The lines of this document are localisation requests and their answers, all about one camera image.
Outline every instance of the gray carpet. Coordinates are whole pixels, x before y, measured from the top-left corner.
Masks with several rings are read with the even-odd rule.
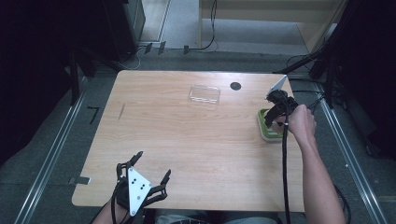
[[[166,49],[163,54],[158,55],[158,50],[154,49],[148,54],[140,52],[138,69],[268,73],[284,68],[290,57],[289,55],[202,53],[197,51],[191,51],[184,55],[182,50],[171,49]],[[136,67],[138,64],[139,61],[134,58],[124,65]],[[89,223],[99,210],[99,207],[74,206],[71,203],[71,198],[75,186],[68,184],[70,177],[80,174],[116,78],[114,71],[102,65],[98,65],[98,70],[96,76],[89,79],[90,84],[85,93],[81,109],[30,223]],[[299,74],[306,74],[306,72],[307,68],[305,67],[297,71]],[[312,85],[309,82],[291,81],[290,83],[294,91],[312,90]],[[294,95],[300,104],[310,105],[317,99],[317,96],[312,92],[295,92]],[[46,158],[53,139],[63,122],[70,100],[71,94],[69,92],[43,123],[32,142],[1,167],[0,223],[12,223],[17,218],[28,190],[35,181],[41,164]],[[88,109],[88,106],[100,107],[99,113],[92,124],[90,122],[94,110]],[[381,196],[394,194],[395,177],[394,174],[391,174],[391,171],[395,170],[395,162],[368,157],[364,152],[362,139],[348,113],[339,106],[335,110],[343,125],[345,125],[348,139],[356,146],[355,153],[375,192]],[[315,116],[318,122],[317,139],[320,154],[334,183],[344,193],[349,202],[352,223],[372,223],[320,106],[317,107]],[[394,202],[381,203],[389,223],[396,223],[394,205]],[[302,214],[292,214],[292,223],[305,223],[304,216]]]

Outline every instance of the gray floor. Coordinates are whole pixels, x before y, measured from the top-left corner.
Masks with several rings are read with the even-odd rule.
[[[169,27],[165,29],[163,34],[163,40],[167,41],[166,47],[168,48],[179,48],[186,44],[194,45],[192,41],[193,32],[177,35],[176,37],[171,37],[170,33],[166,32],[170,32]],[[293,40],[287,41],[291,43],[289,45],[281,44],[281,47],[279,47],[280,45],[274,45],[273,48],[264,48],[268,51],[260,50],[260,52],[241,52],[242,50],[247,50],[247,48],[240,48],[244,43],[243,41],[238,42],[235,49],[231,50],[222,49],[225,47],[219,41],[217,52],[190,51],[186,55],[183,54],[182,50],[166,49],[163,54],[158,54],[158,49],[153,49],[147,54],[141,51],[138,54],[138,58],[132,58],[124,65],[131,68],[137,67],[139,70],[268,73],[287,66],[288,60],[292,56],[306,54],[302,49],[298,49],[299,47],[297,49],[290,48],[291,45],[301,46],[299,38],[296,35]],[[289,64],[300,58],[293,58]],[[42,194],[38,195],[40,197],[37,198],[37,204],[33,204],[30,210],[33,211],[31,216],[27,218],[30,223],[89,223],[99,210],[99,207],[76,207],[71,204],[75,186],[68,184],[70,177],[76,177],[80,174],[106,106],[106,100],[117,75],[100,64],[98,64],[98,70],[96,77],[89,79],[89,85],[82,99],[80,110],[71,126],[69,135],[65,139],[62,151],[55,160],[55,166],[49,176],[48,183]],[[289,77],[306,75],[307,71],[307,68],[302,67],[290,73]],[[293,80],[290,83],[294,91],[313,90],[311,82]],[[300,104],[310,105],[317,99],[317,96],[312,92],[295,92],[294,95]],[[70,100],[71,94],[69,92],[42,124],[32,142],[1,167],[0,223],[13,223],[17,219],[29,190],[35,183],[40,168],[66,117],[66,113],[70,109]],[[90,122],[94,111],[89,109],[88,106],[100,107],[98,116],[92,124]],[[379,199],[380,206],[385,212],[389,223],[396,223],[394,196],[396,192],[396,178],[394,176],[396,163],[389,159],[379,160],[367,156],[364,141],[347,111],[341,106],[335,105],[334,112],[343,126],[346,138],[352,145],[354,155],[359,161],[361,169],[373,188],[376,197]],[[317,107],[315,116],[318,122],[317,139],[320,155],[329,169],[334,183],[348,200],[351,207],[352,223],[373,223],[361,193],[357,188],[357,183],[346,166],[347,163],[341,153],[341,148],[320,106]],[[292,214],[292,223],[305,223],[304,216]]]

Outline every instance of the pen mark on table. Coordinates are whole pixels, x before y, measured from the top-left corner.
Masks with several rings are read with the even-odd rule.
[[[121,116],[122,116],[122,113],[123,113],[124,108],[125,108],[125,103],[122,105],[122,109],[121,109],[121,112],[120,112],[120,115],[119,115],[119,121],[120,121],[120,118],[121,118]]]

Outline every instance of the person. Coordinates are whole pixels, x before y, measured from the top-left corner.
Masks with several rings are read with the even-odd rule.
[[[276,122],[285,122],[285,117],[279,117]],[[307,223],[343,224],[346,223],[341,203],[335,191],[327,169],[319,156],[315,130],[317,123],[306,105],[299,105],[289,115],[289,131],[294,134],[302,152],[303,158],[303,198]],[[273,126],[280,131],[282,127]],[[116,205],[118,223],[122,222],[126,210]],[[189,211],[190,214],[177,214],[177,211],[160,210],[156,216],[156,223],[174,223],[176,221],[195,221],[191,223],[208,223],[201,221],[208,217],[203,211]],[[229,219],[222,223],[276,223],[271,213],[226,213]],[[93,223],[111,224],[111,210],[109,203],[98,214]]]

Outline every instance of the black dot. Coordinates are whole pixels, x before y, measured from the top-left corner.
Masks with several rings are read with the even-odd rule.
[[[233,89],[235,91],[241,90],[241,84],[239,82],[231,83],[230,87],[231,87],[231,89]]]

